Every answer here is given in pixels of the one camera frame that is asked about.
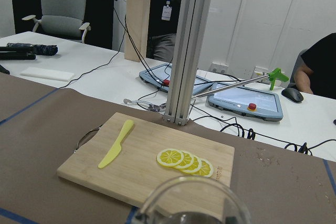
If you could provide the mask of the clear glass shaker cup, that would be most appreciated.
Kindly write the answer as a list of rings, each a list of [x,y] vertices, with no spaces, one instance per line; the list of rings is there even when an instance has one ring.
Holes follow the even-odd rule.
[[[252,223],[246,205],[226,185],[194,176],[158,186],[131,223]]]

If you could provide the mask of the lemon slice nearest knife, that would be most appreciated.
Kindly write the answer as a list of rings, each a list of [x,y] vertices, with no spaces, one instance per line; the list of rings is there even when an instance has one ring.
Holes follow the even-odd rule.
[[[164,167],[174,167],[179,165],[184,159],[184,153],[174,148],[167,148],[160,151],[156,156],[156,161]]]

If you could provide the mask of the yellow plastic knife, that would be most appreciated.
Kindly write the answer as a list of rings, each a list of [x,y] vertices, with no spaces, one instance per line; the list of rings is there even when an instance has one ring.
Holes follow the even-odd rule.
[[[133,120],[126,120],[124,122],[115,142],[113,143],[109,151],[106,153],[105,157],[98,164],[99,169],[105,168],[119,155],[119,153],[122,150],[121,143],[126,138],[126,136],[130,133],[133,127],[134,127]]]

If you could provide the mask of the teach pendant near post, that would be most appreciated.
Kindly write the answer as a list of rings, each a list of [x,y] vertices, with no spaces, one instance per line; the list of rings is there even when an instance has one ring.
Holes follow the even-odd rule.
[[[164,84],[164,81],[170,82],[171,71],[172,71],[172,64],[164,63],[156,67],[150,68],[149,70],[143,70],[139,72],[139,77],[145,83],[150,83],[156,86],[159,90],[168,92],[169,85]],[[212,83],[209,80],[196,75],[193,87],[193,95],[203,92],[204,90],[208,89],[211,85]]]

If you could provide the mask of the white foam block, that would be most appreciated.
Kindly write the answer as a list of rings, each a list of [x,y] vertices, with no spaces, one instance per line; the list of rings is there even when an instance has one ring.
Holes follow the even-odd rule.
[[[20,73],[21,76],[28,76],[41,79],[58,80],[58,81],[69,81],[75,76],[72,72],[28,67]]]

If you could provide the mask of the grey office chair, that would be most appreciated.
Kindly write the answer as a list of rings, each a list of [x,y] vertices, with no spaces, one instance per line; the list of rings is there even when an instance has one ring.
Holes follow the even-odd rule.
[[[84,22],[86,0],[41,0],[41,19],[28,15],[22,20],[34,22],[33,32],[38,27],[53,36],[66,37],[76,42],[85,42],[90,23]]]

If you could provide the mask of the black folded umbrella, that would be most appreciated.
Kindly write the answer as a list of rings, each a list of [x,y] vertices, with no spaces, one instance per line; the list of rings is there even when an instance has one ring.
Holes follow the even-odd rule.
[[[34,60],[36,55],[54,56],[57,52],[57,45],[8,43],[1,47],[1,60]]]

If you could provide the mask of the aluminium frame post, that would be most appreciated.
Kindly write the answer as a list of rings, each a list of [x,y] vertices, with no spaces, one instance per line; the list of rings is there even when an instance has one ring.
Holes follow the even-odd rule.
[[[164,120],[185,125],[211,0],[182,0]]]

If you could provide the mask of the bamboo cutting board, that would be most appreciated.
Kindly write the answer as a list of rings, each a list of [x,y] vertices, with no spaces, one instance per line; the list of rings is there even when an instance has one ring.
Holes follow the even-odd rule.
[[[126,120],[134,128],[122,142],[119,155],[105,168],[104,158]],[[140,207],[158,185],[181,172],[163,167],[157,154],[166,148],[186,150],[214,167],[212,179],[230,185],[235,149],[231,146],[116,112],[98,133],[58,169],[59,177],[128,204]]]

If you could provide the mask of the black computer mouse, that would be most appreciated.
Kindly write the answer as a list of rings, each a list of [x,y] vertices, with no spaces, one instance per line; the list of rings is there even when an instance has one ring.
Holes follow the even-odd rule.
[[[304,100],[301,92],[295,88],[285,88],[282,90],[281,95],[294,103],[301,103]]]

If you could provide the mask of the wooden plank upright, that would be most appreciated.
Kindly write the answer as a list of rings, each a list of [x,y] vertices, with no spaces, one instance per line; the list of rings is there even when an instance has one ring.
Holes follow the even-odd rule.
[[[125,24],[128,28],[128,34],[124,46],[124,58],[127,60],[140,61],[135,52],[136,49],[143,57],[146,57],[150,1],[127,0]]]

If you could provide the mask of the teach pendant far side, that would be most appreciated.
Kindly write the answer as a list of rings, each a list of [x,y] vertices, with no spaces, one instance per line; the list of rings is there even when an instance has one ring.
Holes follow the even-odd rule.
[[[247,87],[235,87],[207,96],[207,103],[219,110],[278,122],[283,118],[277,94]]]

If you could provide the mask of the person in black shirt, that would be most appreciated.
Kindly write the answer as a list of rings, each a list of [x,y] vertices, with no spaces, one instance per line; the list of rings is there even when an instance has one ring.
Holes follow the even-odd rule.
[[[296,89],[335,99],[335,33],[317,41],[301,59],[294,74]]]

